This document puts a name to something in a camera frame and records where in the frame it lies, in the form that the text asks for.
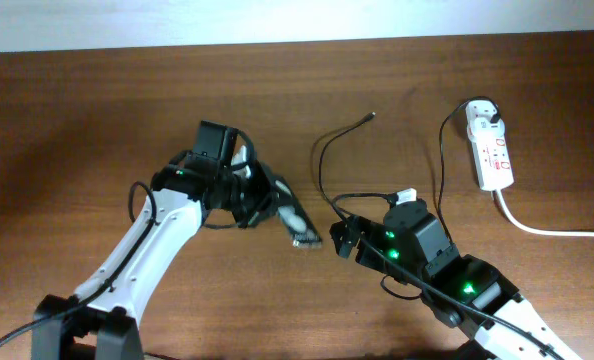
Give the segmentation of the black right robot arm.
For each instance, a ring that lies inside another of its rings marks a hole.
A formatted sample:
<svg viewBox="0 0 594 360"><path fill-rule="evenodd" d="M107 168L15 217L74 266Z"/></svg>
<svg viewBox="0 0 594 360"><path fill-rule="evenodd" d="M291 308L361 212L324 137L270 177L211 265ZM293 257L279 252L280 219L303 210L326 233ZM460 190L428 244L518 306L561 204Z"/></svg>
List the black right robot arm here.
<svg viewBox="0 0 594 360"><path fill-rule="evenodd" d="M350 215L333 224L336 253L419 288L435 318L468 338L456 359L575 359L496 267L460 254L421 199L391 205L382 222Z"/></svg>

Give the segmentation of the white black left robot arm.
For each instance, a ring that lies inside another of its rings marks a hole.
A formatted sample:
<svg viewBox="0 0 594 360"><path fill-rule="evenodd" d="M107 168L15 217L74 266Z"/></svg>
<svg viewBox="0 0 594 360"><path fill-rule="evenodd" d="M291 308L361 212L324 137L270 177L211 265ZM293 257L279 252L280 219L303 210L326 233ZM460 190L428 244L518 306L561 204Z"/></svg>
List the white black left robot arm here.
<svg viewBox="0 0 594 360"><path fill-rule="evenodd" d="M150 297L210 212L253 228L279 216L294 246L321 239L287 182L259 162L247 135L203 121L194 147L174 156L150 184L145 204L106 261L68 299L46 297L34 314L34 359L143 359L139 323Z"/></svg>

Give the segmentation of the black Galaxy flip phone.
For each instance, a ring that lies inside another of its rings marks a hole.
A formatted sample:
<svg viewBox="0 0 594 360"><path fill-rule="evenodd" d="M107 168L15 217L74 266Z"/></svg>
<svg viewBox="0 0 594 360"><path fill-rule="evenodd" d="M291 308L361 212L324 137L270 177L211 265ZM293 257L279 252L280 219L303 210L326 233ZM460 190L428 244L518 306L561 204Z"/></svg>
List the black Galaxy flip phone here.
<svg viewBox="0 0 594 360"><path fill-rule="evenodd" d="M277 211L277 215L290 235L292 245L300 249L320 248L322 239L297 197L296 206L296 213Z"/></svg>

